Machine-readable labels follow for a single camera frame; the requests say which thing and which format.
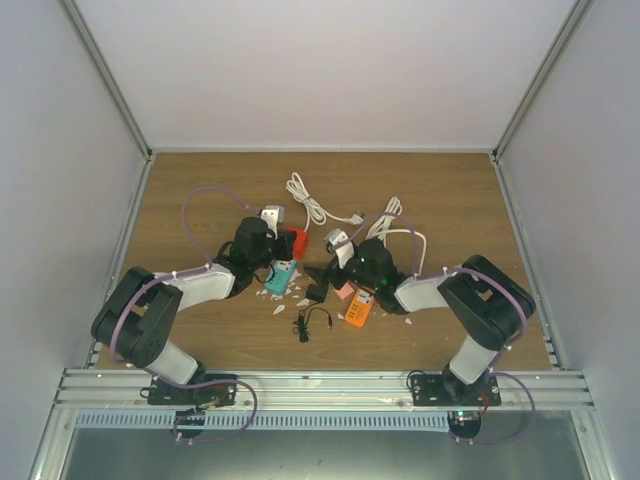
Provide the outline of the black power adapter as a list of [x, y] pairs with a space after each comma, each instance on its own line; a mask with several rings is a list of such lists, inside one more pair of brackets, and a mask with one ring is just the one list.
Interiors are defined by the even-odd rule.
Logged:
[[311, 284], [306, 289], [305, 298], [315, 303], [324, 303], [326, 301], [327, 294], [327, 286]]

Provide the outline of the pink square adapter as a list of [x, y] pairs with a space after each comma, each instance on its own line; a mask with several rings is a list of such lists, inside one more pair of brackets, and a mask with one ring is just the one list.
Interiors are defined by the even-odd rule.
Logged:
[[354, 292], [355, 292], [355, 289], [349, 283], [345, 283], [341, 288], [335, 290], [336, 295], [341, 300], [345, 300]]

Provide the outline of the red cube power socket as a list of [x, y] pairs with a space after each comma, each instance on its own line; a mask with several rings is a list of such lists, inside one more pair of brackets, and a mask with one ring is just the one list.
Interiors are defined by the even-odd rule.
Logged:
[[286, 226], [287, 232], [295, 233], [295, 240], [293, 243], [292, 256], [296, 261], [301, 261], [308, 249], [309, 234], [306, 230], [299, 229], [292, 226]]

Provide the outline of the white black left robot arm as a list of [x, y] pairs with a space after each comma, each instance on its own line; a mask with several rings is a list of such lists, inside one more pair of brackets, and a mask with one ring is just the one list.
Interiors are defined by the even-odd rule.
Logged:
[[161, 377], [185, 404], [203, 398], [201, 364], [169, 340], [178, 313], [193, 306], [242, 293], [257, 273], [293, 258], [297, 233], [270, 226], [258, 217], [243, 219], [234, 239], [204, 265], [170, 273], [129, 269], [91, 326], [94, 340], [112, 358]]

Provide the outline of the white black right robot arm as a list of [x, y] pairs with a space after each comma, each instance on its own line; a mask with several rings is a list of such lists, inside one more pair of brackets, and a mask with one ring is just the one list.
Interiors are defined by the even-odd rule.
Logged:
[[444, 396], [464, 405], [488, 379], [497, 360], [524, 334], [536, 306], [531, 295], [482, 255], [438, 276], [402, 272], [379, 239], [334, 252], [324, 267], [306, 266], [324, 290], [352, 283], [390, 314], [449, 308], [466, 331], [461, 347], [441, 373]]

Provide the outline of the teal power strip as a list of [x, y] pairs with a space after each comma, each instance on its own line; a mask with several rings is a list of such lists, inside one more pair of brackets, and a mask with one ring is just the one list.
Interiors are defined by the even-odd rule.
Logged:
[[272, 295], [283, 296], [288, 288], [293, 274], [296, 270], [296, 261], [278, 260], [273, 264], [273, 270], [268, 280], [265, 282], [265, 288]]

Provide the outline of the orange power strip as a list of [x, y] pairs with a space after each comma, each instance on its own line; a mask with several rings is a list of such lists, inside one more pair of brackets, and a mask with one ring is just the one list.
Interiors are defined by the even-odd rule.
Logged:
[[375, 304], [375, 297], [367, 290], [358, 289], [345, 313], [345, 321], [355, 327], [363, 327]]

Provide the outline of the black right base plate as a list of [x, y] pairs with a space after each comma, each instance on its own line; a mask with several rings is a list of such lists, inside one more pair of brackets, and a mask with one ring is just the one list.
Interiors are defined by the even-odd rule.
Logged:
[[413, 404], [422, 407], [482, 407], [500, 406], [502, 403], [497, 380], [481, 375], [466, 385], [453, 374], [410, 371], [406, 386]]

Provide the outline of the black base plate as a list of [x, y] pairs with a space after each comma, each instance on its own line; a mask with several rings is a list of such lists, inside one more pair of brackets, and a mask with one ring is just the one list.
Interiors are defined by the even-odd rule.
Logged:
[[149, 387], [140, 390], [140, 397], [149, 405], [191, 406], [198, 408], [226, 407], [235, 404], [237, 376], [233, 374], [205, 373], [192, 384], [217, 381], [198, 389], [177, 388], [167, 383], [152, 379]]
[[410, 371], [406, 386], [413, 404], [422, 407], [482, 407], [500, 406], [502, 403], [497, 380], [481, 375], [466, 385], [453, 374]]

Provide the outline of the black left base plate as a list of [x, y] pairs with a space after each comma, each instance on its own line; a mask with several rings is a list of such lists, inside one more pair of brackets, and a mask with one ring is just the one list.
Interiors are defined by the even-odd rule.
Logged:
[[152, 379], [149, 387], [140, 390], [140, 397], [149, 405], [191, 406], [198, 408], [226, 407], [235, 404], [237, 376], [233, 374], [205, 373], [192, 384], [217, 381], [198, 389], [177, 388], [167, 383]]

